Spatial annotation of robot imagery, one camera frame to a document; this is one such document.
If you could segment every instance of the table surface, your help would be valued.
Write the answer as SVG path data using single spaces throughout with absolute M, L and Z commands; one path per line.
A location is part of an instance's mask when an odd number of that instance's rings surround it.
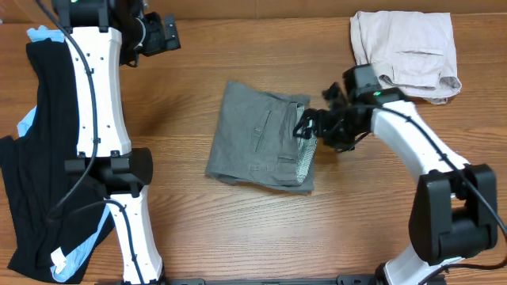
M 452 18 L 463 91 L 450 104 L 419 104 L 429 126 L 474 164 L 497 174 L 507 217 L 507 14 Z M 36 103 L 38 81 L 25 54 L 31 25 L 0 25 L 0 136 Z M 321 143 L 308 196 L 204 175 L 227 80 L 260 90 L 320 92 L 353 64 L 349 19 L 179 21 L 182 49 L 120 69 L 125 123 L 134 147 L 154 156 L 149 193 L 155 243 L 170 278 L 266 279 L 372 273 L 409 242 L 416 185 L 394 153 L 370 136 L 336 155 Z M 6 268 L 16 239 L 0 184 L 0 283 L 37 283 Z M 504 242 L 473 259 L 493 264 Z M 119 280 L 111 233 L 85 283 Z M 450 284 L 505 284 L 507 271 L 454 270 Z

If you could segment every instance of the wooden table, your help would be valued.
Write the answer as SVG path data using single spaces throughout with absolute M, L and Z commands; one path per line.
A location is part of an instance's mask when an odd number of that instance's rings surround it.
M 463 92 L 444 106 L 420 104 L 429 126 L 474 164 L 497 174 L 507 219 L 507 14 L 452 18 Z M 227 80 L 261 90 L 320 92 L 353 64 L 348 18 L 179 21 L 182 49 L 121 68 L 125 121 L 134 147 L 154 155 L 149 194 L 155 242 L 170 278 L 262 279 L 371 273 L 408 244 L 416 185 L 378 139 L 336 155 L 322 144 L 309 196 L 204 175 Z M 25 30 L 0 25 L 0 136 L 36 103 Z M 34 284 L 6 269 L 16 240 L 0 186 L 0 283 Z M 504 242 L 473 259 L 497 263 Z M 85 281 L 118 280 L 116 233 L 97 248 Z M 455 270 L 450 284 L 505 284 L 507 271 Z

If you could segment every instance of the clothing pile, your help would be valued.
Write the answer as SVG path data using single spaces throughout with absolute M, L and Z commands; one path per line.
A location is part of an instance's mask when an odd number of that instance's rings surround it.
M 18 124 L 19 139 L 0 139 L 0 167 L 17 239 L 8 268 L 47 283 L 81 283 L 93 250 L 114 222 L 107 207 L 63 221 L 47 220 L 50 209 L 75 183 L 65 173 L 64 162 L 76 156 L 79 118 L 68 46 L 63 35 L 40 31 L 29 30 L 36 42 L 26 45 L 39 78 L 37 108 Z M 57 215 L 100 200 L 83 185 Z

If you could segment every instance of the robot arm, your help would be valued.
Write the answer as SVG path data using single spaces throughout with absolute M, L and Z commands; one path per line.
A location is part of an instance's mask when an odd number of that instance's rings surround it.
M 409 224 L 411 243 L 406 250 L 381 264 L 375 276 L 366 276 L 366 279 L 339 276 L 338 284 L 340 281 L 347 284 L 350 279 L 362 279 L 368 285 L 419 284 L 444 265 L 492 249 L 497 242 L 497 224 L 485 207 L 468 194 L 456 171 L 473 181 L 496 211 L 493 171 L 487 165 L 470 165 L 446 146 L 417 114 L 415 104 L 405 101 L 399 89 L 381 89 L 369 65 L 352 68 L 344 73 L 344 79 L 348 98 L 337 83 L 333 84 L 323 94 L 330 110 L 306 110 L 294 135 L 308 138 L 313 134 L 322 137 L 327 146 L 347 151 L 353 150 L 358 135 L 372 132 L 403 160 L 417 183 L 417 192 Z M 442 160 L 412 121 L 420 126 L 455 169 Z M 464 207 L 452 209 L 452 197 L 467 202 Z M 428 284 L 445 282 L 439 278 Z
M 66 161 L 65 168 L 73 177 L 86 173 L 93 156 L 93 108 L 96 108 L 99 143 L 84 183 L 91 184 L 105 200 L 114 200 L 124 207 L 107 204 L 124 260 L 122 284 L 165 283 L 147 204 L 153 175 L 151 152 L 147 148 L 132 149 L 121 106 L 119 66 L 136 67 L 139 55 L 178 49 L 180 43 L 174 17 L 166 16 L 163 25 L 156 13 L 143 14 L 145 4 L 141 0 L 53 0 L 59 23 L 86 56 L 96 94 L 93 106 L 83 61 L 67 39 L 74 63 L 79 135 L 77 158 Z

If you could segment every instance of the white tag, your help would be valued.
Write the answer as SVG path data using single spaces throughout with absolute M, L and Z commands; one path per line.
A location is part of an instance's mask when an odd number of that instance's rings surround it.
M 55 273 L 56 274 L 60 274 L 62 273 L 63 269 L 67 266 L 67 264 L 65 263 L 65 261 L 61 264 L 58 264 L 56 265 L 56 269 L 55 269 Z
M 56 274 L 60 274 L 67 266 L 67 259 L 63 255 L 61 247 L 57 248 L 54 252 L 51 253 L 51 260 L 53 260 L 53 264 L 56 265 Z

